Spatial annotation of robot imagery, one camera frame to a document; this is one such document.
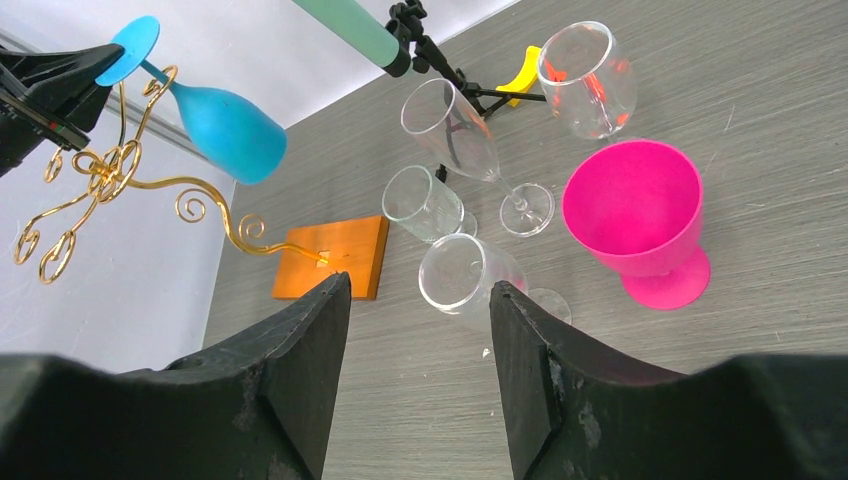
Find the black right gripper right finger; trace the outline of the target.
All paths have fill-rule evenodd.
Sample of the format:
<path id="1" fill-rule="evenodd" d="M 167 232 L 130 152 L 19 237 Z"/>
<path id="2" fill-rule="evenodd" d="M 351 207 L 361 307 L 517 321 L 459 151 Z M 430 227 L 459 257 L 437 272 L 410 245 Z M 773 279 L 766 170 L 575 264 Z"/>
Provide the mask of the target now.
<path id="1" fill-rule="evenodd" d="M 630 357 L 517 287 L 490 296 L 517 479 L 843 479 L 847 359 L 745 354 L 684 375 Z"/>

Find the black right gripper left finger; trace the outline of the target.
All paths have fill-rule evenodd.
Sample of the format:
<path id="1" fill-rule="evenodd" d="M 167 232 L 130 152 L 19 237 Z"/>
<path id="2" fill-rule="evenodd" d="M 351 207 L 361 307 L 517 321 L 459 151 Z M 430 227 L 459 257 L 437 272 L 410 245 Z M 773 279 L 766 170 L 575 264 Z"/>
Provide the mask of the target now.
<path id="1" fill-rule="evenodd" d="M 318 479 L 347 341 L 336 273 L 165 369 L 1 359 L 5 479 Z"/>

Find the blue wine glass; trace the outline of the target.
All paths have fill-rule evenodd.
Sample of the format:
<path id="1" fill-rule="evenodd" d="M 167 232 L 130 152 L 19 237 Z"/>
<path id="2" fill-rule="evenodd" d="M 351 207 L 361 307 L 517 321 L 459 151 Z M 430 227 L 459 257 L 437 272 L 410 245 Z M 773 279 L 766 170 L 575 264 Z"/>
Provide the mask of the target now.
<path id="1" fill-rule="evenodd" d="M 210 163 L 245 185 L 270 177 L 287 150 L 283 126 L 232 91 L 186 85 L 156 67 L 148 57 L 159 34 L 160 22 L 150 15 L 124 26 L 111 39 L 123 52 L 95 79 L 96 84 L 111 87 L 137 69 L 145 70 L 174 96 L 184 131 Z"/>

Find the clear patterned tumbler glass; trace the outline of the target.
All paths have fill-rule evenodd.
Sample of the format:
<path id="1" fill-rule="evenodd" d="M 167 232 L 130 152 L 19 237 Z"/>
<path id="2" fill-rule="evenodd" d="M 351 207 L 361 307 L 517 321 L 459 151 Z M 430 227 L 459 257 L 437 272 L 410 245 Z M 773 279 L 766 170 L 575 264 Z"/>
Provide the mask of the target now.
<path id="1" fill-rule="evenodd" d="M 381 205 L 389 220 L 429 244 L 450 234 L 477 235 L 476 217 L 424 166 L 397 172 L 384 189 Z"/>

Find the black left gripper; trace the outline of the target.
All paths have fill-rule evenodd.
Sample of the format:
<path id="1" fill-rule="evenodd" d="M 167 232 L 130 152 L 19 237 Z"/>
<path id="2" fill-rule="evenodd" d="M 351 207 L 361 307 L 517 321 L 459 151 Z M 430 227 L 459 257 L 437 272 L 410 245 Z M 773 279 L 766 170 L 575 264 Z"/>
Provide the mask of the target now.
<path id="1" fill-rule="evenodd" d="M 96 79 L 123 55 L 110 43 L 74 52 L 1 50 L 1 174 L 48 140 L 65 150 L 89 143 L 111 89 Z"/>

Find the pink wine glass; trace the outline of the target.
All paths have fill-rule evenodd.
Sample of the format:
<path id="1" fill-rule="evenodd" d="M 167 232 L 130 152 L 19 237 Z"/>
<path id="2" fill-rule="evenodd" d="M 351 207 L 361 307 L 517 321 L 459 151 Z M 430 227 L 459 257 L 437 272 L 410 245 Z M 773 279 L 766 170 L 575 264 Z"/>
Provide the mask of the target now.
<path id="1" fill-rule="evenodd" d="M 604 147 L 574 171 L 561 200 L 572 237 L 620 277 L 637 303 L 683 308 L 711 278 L 699 241 L 704 184 L 693 161 L 655 140 Z"/>

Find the clear tall flute glass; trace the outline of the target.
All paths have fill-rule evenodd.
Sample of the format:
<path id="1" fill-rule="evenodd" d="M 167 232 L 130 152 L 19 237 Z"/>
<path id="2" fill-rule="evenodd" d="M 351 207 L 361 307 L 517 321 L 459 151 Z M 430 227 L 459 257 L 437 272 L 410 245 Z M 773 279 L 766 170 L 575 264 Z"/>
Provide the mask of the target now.
<path id="1" fill-rule="evenodd" d="M 499 218 L 509 233 L 527 238 L 550 224 L 555 213 L 551 191 L 537 183 L 511 186 L 505 181 L 487 124 L 450 81 L 434 78 L 418 86 L 402 107 L 400 123 L 447 169 L 502 190 Z"/>

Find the clear stemmed wine glass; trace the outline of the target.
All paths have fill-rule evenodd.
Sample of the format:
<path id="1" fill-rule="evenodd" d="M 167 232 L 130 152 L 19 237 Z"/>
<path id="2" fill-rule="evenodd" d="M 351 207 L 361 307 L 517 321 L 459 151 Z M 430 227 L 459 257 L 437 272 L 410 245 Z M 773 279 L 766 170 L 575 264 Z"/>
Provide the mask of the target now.
<path id="1" fill-rule="evenodd" d="M 598 21 L 573 23 L 551 36 L 536 63 L 553 115 L 577 137 L 621 131 L 637 105 L 637 79 L 613 33 Z"/>

